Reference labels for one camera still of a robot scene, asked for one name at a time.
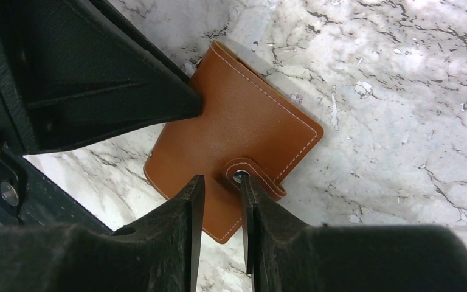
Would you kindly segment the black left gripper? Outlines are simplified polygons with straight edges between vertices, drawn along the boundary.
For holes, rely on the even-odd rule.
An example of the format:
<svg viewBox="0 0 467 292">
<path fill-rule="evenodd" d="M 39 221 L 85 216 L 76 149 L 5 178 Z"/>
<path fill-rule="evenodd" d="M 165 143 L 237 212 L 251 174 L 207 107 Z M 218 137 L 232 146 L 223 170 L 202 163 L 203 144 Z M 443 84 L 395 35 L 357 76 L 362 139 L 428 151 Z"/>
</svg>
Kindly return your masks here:
<svg viewBox="0 0 467 292">
<path fill-rule="evenodd" d="M 188 82 L 108 1 L 0 1 L 0 153 L 75 150 L 197 117 Z"/>
</svg>

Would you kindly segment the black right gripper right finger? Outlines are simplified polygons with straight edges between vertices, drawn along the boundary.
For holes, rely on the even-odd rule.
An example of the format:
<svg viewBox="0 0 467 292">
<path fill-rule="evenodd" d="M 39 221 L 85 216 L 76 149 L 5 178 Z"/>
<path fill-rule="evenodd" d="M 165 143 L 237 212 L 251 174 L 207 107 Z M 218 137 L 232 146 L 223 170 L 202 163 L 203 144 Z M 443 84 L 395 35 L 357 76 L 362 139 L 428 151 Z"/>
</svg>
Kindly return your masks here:
<svg viewBox="0 0 467 292">
<path fill-rule="evenodd" d="M 239 177 L 254 291 L 467 291 L 467 249 L 436 225 L 310 226 Z"/>
</svg>

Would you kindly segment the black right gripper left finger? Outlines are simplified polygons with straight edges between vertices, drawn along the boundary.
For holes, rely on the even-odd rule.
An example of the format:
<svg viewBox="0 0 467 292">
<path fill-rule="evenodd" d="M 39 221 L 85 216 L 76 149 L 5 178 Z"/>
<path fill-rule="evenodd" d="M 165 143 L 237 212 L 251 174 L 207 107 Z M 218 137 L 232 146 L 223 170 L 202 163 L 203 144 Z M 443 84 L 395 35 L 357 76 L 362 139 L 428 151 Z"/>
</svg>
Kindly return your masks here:
<svg viewBox="0 0 467 292">
<path fill-rule="evenodd" d="M 102 235 L 79 224 L 0 227 L 0 291 L 195 291 L 205 179 Z"/>
</svg>

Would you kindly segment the brown leather card holder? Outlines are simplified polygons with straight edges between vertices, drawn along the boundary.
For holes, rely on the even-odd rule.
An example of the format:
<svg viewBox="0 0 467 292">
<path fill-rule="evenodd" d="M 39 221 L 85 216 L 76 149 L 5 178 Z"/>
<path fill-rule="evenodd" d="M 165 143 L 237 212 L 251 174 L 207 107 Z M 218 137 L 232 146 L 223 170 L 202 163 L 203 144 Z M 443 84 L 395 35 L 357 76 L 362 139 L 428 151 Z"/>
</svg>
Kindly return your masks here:
<svg viewBox="0 0 467 292">
<path fill-rule="evenodd" d="M 256 177 L 279 200 L 286 195 L 282 181 L 321 140 L 323 128 L 219 41 L 189 85 L 203 98 L 202 114 L 164 125 L 144 174 L 166 199 L 203 175 L 202 228 L 224 244 L 242 225 L 235 172 Z"/>
</svg>

